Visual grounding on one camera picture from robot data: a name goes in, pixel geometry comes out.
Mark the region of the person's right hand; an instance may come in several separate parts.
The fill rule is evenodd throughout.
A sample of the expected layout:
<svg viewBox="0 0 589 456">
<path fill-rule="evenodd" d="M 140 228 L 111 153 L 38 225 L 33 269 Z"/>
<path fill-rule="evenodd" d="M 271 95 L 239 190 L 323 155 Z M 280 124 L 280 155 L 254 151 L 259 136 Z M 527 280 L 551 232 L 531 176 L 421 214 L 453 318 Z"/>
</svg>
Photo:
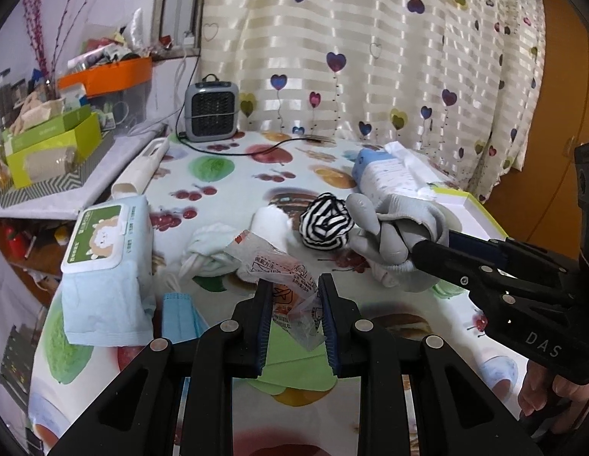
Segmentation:
<svg viewBox="0 0 589 456">
<path fill-rule="evenodd" d="M 550 394 L 555 394 L 572 403 L 569 410 L 563 414 L 563 418 L 560 420 L 560 424 L 567 427 L 569 425 L 568 419 L 573 422 L 575 417 L 582 412 L 582 408 L 587 405 L 589 401 L 589 383 L 579 385 L 561 376 L 552 376 L 543 366 L 529 360 L 522 388 L 518 395 L 518 403 L 522 414 L 528 417 L 534 412 L 542 410 L 546 406 Z"/>
</svg>

